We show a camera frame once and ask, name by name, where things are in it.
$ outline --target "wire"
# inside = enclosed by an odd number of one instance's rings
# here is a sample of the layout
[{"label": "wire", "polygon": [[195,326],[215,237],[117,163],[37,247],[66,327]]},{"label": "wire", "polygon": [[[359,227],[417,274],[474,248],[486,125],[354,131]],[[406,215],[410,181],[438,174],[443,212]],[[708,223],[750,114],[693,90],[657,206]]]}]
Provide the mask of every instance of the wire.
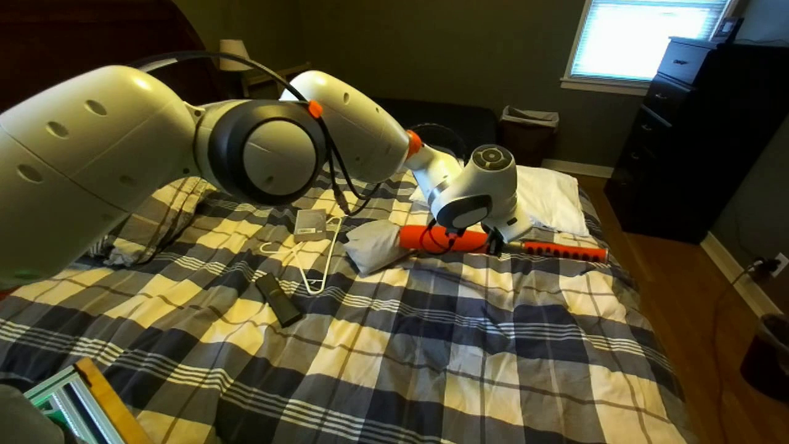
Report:
[{"label": "wire", "polygon": [[327,247],[327,257],[324,257],[324,264],[322,264],[322,276],[320,276],[320,285],[317,285],[317,289],[313,289],[313,285],[308,284],[302,268],[297,265],[302,289],[306,289],[306,292],[311,292],[311,295],[320,295],[320,292],[324,291],[327,265],[331,265],[331,259],[332,259],[332,254],[334,254],[334,244],[338,244],[339,227],[343,227],[343,217],[338,220],[334,234],[331,237],[331,247]]},{"label": "wire", "polygon": [[[455,241],[466,234],[466,228],[458,228],[458,232],[443,228],[443,237],[445,237],[445,241],[443,241],[443,239],[437,239],[437,232],[434,232],[437,223],[438,223],[437,220],[426,222],[426,227],[418,232],[417,247],[429,254],[454,252]],[[458,252],[479,252],[479,248],[486,248],[486,244],[488,244],[488,239],[482,239],[479,247],[464,244]]]},{"label": "wire", "polygon": [[[350,204],[347,204],[347,200],[343,194],[343,186],[338,184],[338,172],[334,172],[332,156],[338,156],[338,163],[339,163],[339,170],[343,170],[343,177],[344,177],[350,193],[359,200],[354,209],[350,209]],[[343,156],[332,148],[332,142],[331,142],[331,156],[327,156],[327,177],[331,177],[331,189],[332,189],[339,209],[344,212],[344,217],[361,212],[368,206],[368,202],[373,200],[373,194],[380,189],[380,181],[377,181],[377,184],[373,184],[369,193],[359,194],[354,189],[352,180],[347,177],[347,167],[343,163]]]},{"label": "wire", "polygon": [[158,241],[168,241],[168,237],[172,237],[172,228],[175,228],[175,223],[177,223],[177,212],[181,212],[181,206],[189,204],[189,197],[193,197],[193,193],[195,193],[195,186],[193,186],[193,189],[185,189],[186,181],[189,181],[189,177],[180,177],[180,180],[177,180],[177,186],[172,189],[170,202],[164,202],[168,209],[164,209],[164,215],[158,220],[154,228],[149,232],[143,254],[147,254],[147,252],[153,248],[149,241],[160,237],[160,232],[164,228],[164,223],[168,223],[168,232],[164,232]]},{"label": "wire", "polygon": [[193,52],[163,52],[163,54],[154,54],[154,57],[147,57],[147,61],[143,58],[141,61],[141,70],[154,70],[154,69],[163,69],[163,67],[172,67],[172,63],[180,63],[180,61],[189,61],[189,58],[211,58],[211,54],[216,54],[218,58],[233,58],[238,63],[246,63],[250,69],[259,69],[264,74],[269,74],[271,78],[276,78],[283,89],[289,89],[297,100],[306,103],[302,94],[289,80],[283,78],[278,70],[274,70],[271,67],[257,61],[257,58],[248,58],[248,57],[238,57],[238,54],[230,54],[230,52],[202,52],[202,48],[193,48]]},{"label": "wire", "polygon": [[723,440],[726,444],[730,440],[730,433],[724,428],[724,422],[723,422],[723,374],[719,374],[719,355],[718,355],[718,326],[719,326],[719,315],[723,315],[723,307],[730,306],[730,304],[723,304],[724,301],[724,292],[731,291],[739,278],[745,278],[750,274],[750,268],[741,268],[731,280],[726,280],[726,285],[718,292],[718,304],[715,304],[715,310],[712,310],[712,326],[710,326],[710,349],[712,349],[712,366],[715,366],[715,376],[718,376],[718,428],[723,433]]}]

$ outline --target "black cable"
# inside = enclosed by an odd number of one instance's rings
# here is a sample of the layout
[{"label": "black cable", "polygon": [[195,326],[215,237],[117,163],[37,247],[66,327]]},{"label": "black cable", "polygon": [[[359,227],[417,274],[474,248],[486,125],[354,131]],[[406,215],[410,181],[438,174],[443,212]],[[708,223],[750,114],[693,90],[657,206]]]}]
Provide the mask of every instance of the black cable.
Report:
[{"label": "black cable", "polygon": [[265,63],[262,61],[254,61],[248,57],[238,57],[238,54],[227,54],[227,52],[204,52],[204,48],[193,48],[193,52],[163,52],[163,54],[154,54],[154,57],[146,57],[143,61],[138,61],[141,70],[154,70],[154,69],[163,69],[163,67],[170,67],[170,63],[180,63],[180,61],[189,61],[189,58],[211,58],[211,54],[216,54],[218,58],[233,58],[238,63],[246,63],[250,69],[259,69],[264,74],[269,74],[271,78],[276,78],[283,89],[289,89],[297,100],[306,103],[302,94],[289,80],[283,78],[278,70],[269,69]]},{"label": "black cable", "polygon": [[718,428],[723,433],[723,440],[726,444],[730,440],[730,433],[724,428],[724,422],[723,422],[723,374],[719,374],[719,355],[718,355],[718,323],[719,323],[719,313],[724,306],[734,304],[737,299],[731,299],[730,304],[723,304],[726,301],[724,292],[731,291],[741,276],[746,276],[750,268],[741,268],[731,280],[726,280],[726,285],[719,291],[718,301],[715,301],[715,307],[712,307],[712,326],[710,326],[710,349],[712,349],[712,369],[715,369],[715,376],[718,376]]},{"label": "black cable", "polygon": [[[332,140],[331,133],[327,133],[324,120],[317,117],[317,125],[322,127],[324,140],[327,140],[327,177],[331,177],[332,194],[334,194],[334,200],[339,202],[339,209],[343,209],[344,215],[356,215],[356,212],[361,212],[361,209],[368,206],[368,202],[373,200],[373,194],[380,189],[380,181],[373,184],[369,193],[365,193],[365,194],[356,193],[354,184],[352,184],[352,180],[350,180],[350,174],[347,174],[347,167],[344,167],[343,156],[339,156],[334,140]],[[347,181],[347,189],[359,200],[354,209],[350,209],[350,204],[347,204],[347,200],[344,200],[344,194],[343,194],[343,186],[338,184],[334,159],[338,159],[339,172],[343,172],[343,177],[344,177],[344,181]]]},{"label": "black cable", "polygon": [[429,252],[429,247],[424,244],[424,237],[434,228],[437,220],[429,220],[426,227],[418,232],[418,247],[424,252]]},{"label": "black cable", "polygon": [[503,237],[496,227],[482,223],[486,234],[488,234],[488,247],[486,254],[498,257],[503,252]]},{"label": "black cable", "polygon": [[454,232],[443,228],[443,237],[445,237],[445,247],[442,254],[450,252],[454,241],[458,239]]}]

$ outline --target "bed sheet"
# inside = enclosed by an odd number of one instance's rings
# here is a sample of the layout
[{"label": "bed sheet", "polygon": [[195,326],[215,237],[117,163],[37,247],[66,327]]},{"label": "bed sheet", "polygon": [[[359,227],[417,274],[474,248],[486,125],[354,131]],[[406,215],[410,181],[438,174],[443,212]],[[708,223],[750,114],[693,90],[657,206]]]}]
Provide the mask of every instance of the bed sheet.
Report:
[{"label": "bed sheet", "polygon": [[[403,174],[339,223],[424,222]],[[38,382],[90,357],[153,440],[687,440],[681,389],[617,262],[524,252],[406,257],[359,276],[295,244],[297,206],[207,194],[130,268],[66,268],[0,301],[0,371]],[[599,220],[585,200],[587,223]],[[280,327],[250,280],[306,317]]]}]

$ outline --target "window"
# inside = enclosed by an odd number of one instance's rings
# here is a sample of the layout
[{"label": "window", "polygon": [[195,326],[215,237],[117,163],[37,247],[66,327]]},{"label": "window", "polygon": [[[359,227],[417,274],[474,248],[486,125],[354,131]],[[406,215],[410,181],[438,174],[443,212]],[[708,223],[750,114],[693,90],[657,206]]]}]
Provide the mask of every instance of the window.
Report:
[{"label": "window", "polygon": [[708,40],[726,8],[730,0],[587,0],[561,84],[643,94],[667,36]]}]

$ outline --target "lamp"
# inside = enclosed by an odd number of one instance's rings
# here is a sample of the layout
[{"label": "lamp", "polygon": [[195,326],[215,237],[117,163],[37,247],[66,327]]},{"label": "lamp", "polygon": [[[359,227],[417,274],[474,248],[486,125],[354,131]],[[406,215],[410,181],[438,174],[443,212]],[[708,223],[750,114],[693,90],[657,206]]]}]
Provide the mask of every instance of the lamp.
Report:
[{"label": "lamp", "polygon": [[227,58],[221,54],[233,54],[248,58],[243,40],[218,40],[218,70],[232,86],[233,96],[248,96],[243,74],[250,69],[237,58]]}]

